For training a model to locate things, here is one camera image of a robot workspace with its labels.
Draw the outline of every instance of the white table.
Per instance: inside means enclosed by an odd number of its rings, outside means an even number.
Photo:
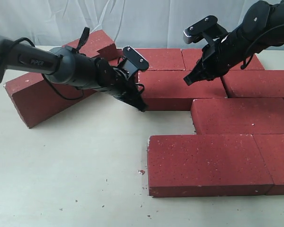
[[[284,51],[259,58],[284,69]],[[140,113],[100,93],[29,130],[1,84],[0,227],[284,227],[284,196],[149,197],[147,139],[179,133],[194,133],[189,112]]]

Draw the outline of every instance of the robotic arm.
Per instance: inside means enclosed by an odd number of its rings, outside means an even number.
[[[114,98],[134,106],[144,112],[147,105],[141,93],[142,84],[136,84],[137,71],[148,69],[148,62],[132,47],[123,49],[124,56],[118,66],[111,66],[103,58],[89,58],[80,53],[80,48],[87,42],[89,28],[85,28],[77,48],[57,47],[49,52],[40,50],[27,38],[11,41],[0,36],[0,83],[6,69],[41,73],[49,86],[61,95],[53,84],[73,86],[77,90],[93,89],[112,95]]]
[[[249,8],[243,22],[230,33],[217,21],[215,16],[208,16],[184,30],[187,44],[202,39],[208,42],[202,49],[201,59],[184,78],[188,86],[197,81],[222,77],[240,62],[243,62],[243,70],[255,53],[284,44],[284,0],[275,5],[258,1]]]

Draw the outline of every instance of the white curtain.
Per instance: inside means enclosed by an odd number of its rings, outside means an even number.
[[[63,45],[85,26],[103,29],[118,47],[201,48],[186,45],[183,30],[215,15],[232,31],[257,0],[0,0],[0,35],[36,45]],[[280,0],[268,0],[271,4]],[[270,48],[284,50],[283,47]]]

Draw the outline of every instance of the debris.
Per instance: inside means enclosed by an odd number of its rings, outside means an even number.
[[[144,171],[144,170],[139,170],[138,172],[139,172],[139,174],[142,174],[142,175],[145,174],[145,171]]]

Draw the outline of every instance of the wire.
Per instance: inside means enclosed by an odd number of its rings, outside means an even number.
[[[13,48],[18,45],[19,43],[23,42],[23,41],[27,41],[31,46],[35,47],[35,44],[28,38],[23,37],[20,39],[17,39],[16,41],[13,42],[13,44],[8,48],[8,50],[4,53],[2,59],[0,60],[0,65],[4,62],[4,60],[6,59],[6,57],[8,56],[8,54],[13,50]],[[58,95],[60,96],[62,99],[68,100],[68,101],[73,101],[73,100],[78,100],[81,99],[84,96],[84,92],[83,90],[81,90],[81,95],[79,97],[76,98],[67,98],[65,96],[63,96],[54,86],[53,84],[45,77],[44,74],[41,74],[43,79],[46,81],[46,83],[51,87],[51,89]]]
[[[245,68],[249,65],[249,63],[251,62],[251,60],[252,60],[252,58],[253,58],[253,56],[254,56],[254,54],[252,54],[252,56],[250,57],[249,61],[246,63],[247,54],[248,54],[248,52],[250,51],[250,49],[251,49],[263,36],[265,36],[267,33],[273,31],[274,29],[281,28],[281,27],[284,27],[284,24],[283,24],[283,25],[278,25],[277,27],[273,27],[273,28],[267,30],[267,31],[264,32],[262,35],[260,35],[257,39],[255,39],[254,42],[252,42],[252,43],[249,45],[249,47],[247,48],[247,50],[246,50],[245,53],[244,53],[243,65],[241,65],[241,69],[242,69],[242,70],[245,69]]]

